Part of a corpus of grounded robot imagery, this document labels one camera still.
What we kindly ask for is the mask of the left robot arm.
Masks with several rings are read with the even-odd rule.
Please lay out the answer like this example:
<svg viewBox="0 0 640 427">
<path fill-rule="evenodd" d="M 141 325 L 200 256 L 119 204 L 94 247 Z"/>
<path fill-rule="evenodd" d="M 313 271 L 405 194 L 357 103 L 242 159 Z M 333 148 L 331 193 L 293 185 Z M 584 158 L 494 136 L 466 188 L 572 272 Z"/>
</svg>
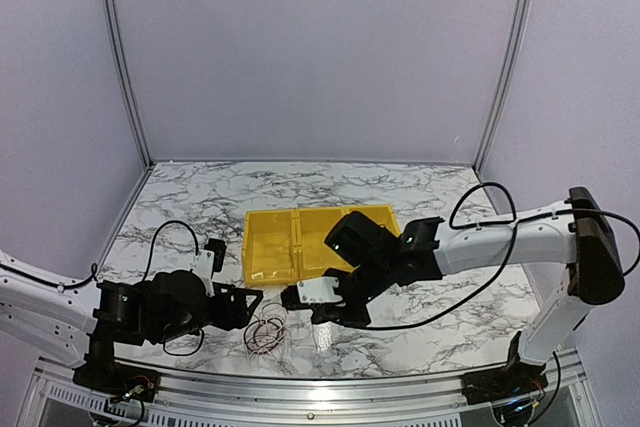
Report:
<svg viewBox="0 0 640 427">
<path fill-rule="evenodd" d="M 1 255 L 1 329 L 63 365 L 86 368 L 106 392 L 125 385 L 113 360 L 117 344 L 166 345 L 205 328 L 245 328 L 263 299 L 260 290 L 216 282 L 226 245 L 209 239 L 190 269 L 144 274 L 130 284 L 79 280 Z"/>
</svg>

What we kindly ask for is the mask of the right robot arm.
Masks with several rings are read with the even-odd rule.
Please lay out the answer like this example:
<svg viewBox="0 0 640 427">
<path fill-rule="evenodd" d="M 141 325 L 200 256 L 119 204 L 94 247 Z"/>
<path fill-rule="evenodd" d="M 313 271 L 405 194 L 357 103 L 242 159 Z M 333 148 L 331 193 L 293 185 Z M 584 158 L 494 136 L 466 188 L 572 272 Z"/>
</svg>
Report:
<svg viewBox="0 0 640 427">
<path fill-rule="evenodd" d="M 594 308 L 622 294 L 627 276 L 638 267 L 637 261 L 622 266 L 612 221 L 639 230 L 624 216 L 601 209 L 584 187 L 570 189 L 567 199 L 546 207 L 475 223 L 418 219 L 399 235 L 351 212 L 324 243 L 353 270 L 328 269 L 320 277 L 334 297 L 312 302 L 311 321 L 369 331 L 368 303 L 393 285 L 440 281 L 485 267 L 503 272 L 510 264 L 562 264 L 559 287 L 533 323 L 514 336 L 506 365 L 496 372 L 496 387 L 515 395 Z"/>
</svg>

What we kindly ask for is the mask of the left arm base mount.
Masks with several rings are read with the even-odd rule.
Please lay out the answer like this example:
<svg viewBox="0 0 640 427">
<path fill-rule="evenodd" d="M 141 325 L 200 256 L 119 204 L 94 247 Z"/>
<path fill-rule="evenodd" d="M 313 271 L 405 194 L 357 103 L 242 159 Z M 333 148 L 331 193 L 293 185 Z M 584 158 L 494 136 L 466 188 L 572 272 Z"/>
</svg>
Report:
<svg viewBox="0 0 640 427">
<path fill-rule="evenodd" d="M 74 370 L 73 382 L 106 396 L 94 420 L 97 426 L 141 426 L 156 396 L 160 375 L 125 364 L 83 366 Z"/>
</svg>

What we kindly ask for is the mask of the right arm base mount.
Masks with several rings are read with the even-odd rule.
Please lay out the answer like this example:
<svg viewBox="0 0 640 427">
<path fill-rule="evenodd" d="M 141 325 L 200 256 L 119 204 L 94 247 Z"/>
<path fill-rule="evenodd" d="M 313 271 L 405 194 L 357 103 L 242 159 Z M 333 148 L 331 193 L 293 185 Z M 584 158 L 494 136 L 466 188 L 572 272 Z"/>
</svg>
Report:
<svg viewBox="0 0 640 427">
<path fill-rule="evenodd" d="M 548 386 L 544 373 L 509 376 L 502 368 L 465 373 L 461 382 L 467 404 L 489 403 L 499 426 L 527 426 Z"/>
</svg>

